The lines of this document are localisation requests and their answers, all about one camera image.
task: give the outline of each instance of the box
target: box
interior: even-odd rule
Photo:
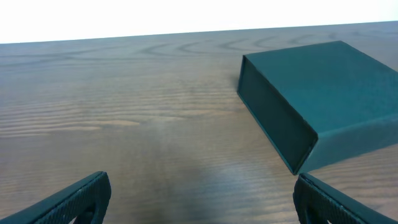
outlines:
[[[293,174],[398,142],[398,73],[342,41],[244,55],[238,95]]]

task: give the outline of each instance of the white background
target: white background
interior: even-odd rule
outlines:
[[[0,0],[0,43],[398,20],[398,0]]]

